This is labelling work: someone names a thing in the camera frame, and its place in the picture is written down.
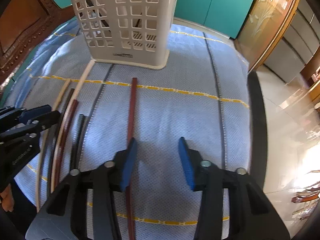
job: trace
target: blue gripper pad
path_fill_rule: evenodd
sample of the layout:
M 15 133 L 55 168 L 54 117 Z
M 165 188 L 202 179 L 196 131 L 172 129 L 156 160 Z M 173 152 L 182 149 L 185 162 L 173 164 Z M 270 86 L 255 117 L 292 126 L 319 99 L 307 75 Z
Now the blue gripper pad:
M 124 154 L 121 157 L 123 161 L 122 165 L 122 176 L 120 181 L 120 190 L 124 192 L 125 188 L 129 185 L 131 173 L 134 165 L 134 161 L 137 158 L 137 141 L 134 138 L 131 138 L 128 148 L 125 151 L 122 151 Z M 114 158 L 115 163 L 118 162 L 117 155 Z
M 191 190 L 194 190 L 195 188 L 195 171 L 192 166 L 192 163 L 190 161 L 190 156 L 189 156 L 189 148 L 188 144 L 186 143 L 184 137 L 181 137 L 179 139 L 178 143 L 178 148 L 179 148 L 179 155 L 184 171 L 184 175 L 186 177 L 187 184 L 189 185 Z
M 19 117 L 19 122 L 27 124 L 27 122 L 30 119 L 35 118 L 42 114 L 46 114 L 50 111 L 51 111 L 51 106 L 49 105 L 39 106 L 30 110 L 23 111 Z

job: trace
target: carved wooden frame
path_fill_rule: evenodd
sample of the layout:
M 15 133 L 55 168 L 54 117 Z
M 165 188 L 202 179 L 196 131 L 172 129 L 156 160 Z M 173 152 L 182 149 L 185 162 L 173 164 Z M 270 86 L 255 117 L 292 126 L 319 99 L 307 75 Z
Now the carved wooden frame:
M 63 22 L 71 19 L 75 14 L 72 6 L 61 9 L 54 0 L 38 0 L 46 17 L 41 17 L 36 23 L 24 30 L 11 47 L 3 53 L 0 44 L 0 84 L 20 66 L 29 52 Z

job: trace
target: white plastic basket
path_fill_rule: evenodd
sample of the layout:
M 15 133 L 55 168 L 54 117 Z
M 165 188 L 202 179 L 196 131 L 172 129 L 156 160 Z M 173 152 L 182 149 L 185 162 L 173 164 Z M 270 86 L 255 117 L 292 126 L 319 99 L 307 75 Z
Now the white plastic basket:
M 71 0 L 93 59 L 162 69 L 176 0 Z

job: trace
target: basket logo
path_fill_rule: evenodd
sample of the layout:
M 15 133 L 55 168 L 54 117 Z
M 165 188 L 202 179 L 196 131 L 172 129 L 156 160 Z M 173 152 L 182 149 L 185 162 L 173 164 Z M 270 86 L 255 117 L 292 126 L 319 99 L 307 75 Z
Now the basket logo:
M 133 57 L 131 54 L 124 54 L 124 53 L 114 53 L 113 56 L 119 56 L 119 57 Z

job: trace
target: bolt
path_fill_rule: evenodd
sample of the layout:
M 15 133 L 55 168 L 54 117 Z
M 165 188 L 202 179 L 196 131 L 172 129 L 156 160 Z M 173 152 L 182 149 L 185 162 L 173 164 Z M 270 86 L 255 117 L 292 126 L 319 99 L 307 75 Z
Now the bolt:
M 211 166 L 211 162 L 210 161 L 207 161 L 207 160 L 204 160 L 204 161 L 201 161 L 200 162 L 200 165 L 202 167 L 210 167 Z
M 106 168 L 112 168 L 113 166 L 115 166 L 115 162 L 113 162 L 113 161 L 107 161 L 107 162 L 104 163 L 104 166 L 105 166 Z
M 245 168 L 238 168 L 236 169 L 236 173 L 238 173 L 239 175 L 245 175 L 247 174 L 247 171 Z
M 70 175 L 71 176 L 77 176 L 79 173 L 80 173 L 80 171 L 77 170 L 77 169 L 73 169 L 73 170 L 70 171 Z

